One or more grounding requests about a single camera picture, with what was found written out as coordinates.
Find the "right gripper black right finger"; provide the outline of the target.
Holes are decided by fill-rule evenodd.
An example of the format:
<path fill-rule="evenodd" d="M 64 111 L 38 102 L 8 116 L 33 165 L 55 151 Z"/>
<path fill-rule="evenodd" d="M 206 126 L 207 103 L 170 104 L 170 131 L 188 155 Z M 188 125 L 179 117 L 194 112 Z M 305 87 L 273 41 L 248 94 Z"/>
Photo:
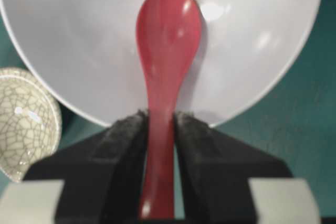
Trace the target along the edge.
<path fill-rule="evenodd" d="M 187 223 L 256 223 L 248 179 L 293 177 L 283 160 L 190 114 L 175 113 L 174 126 Z"/>

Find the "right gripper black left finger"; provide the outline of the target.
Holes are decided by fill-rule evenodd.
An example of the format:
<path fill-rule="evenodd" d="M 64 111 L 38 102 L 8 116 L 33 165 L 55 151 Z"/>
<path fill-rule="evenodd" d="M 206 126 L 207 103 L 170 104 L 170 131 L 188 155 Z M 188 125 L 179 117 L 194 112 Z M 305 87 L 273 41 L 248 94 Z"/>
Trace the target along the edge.
<path fill-rule="evenodd" d="M 35 162 L 24 180 L 64 181 L 56 223 L 135 223 L 147 136 L 139 111 Z"/>

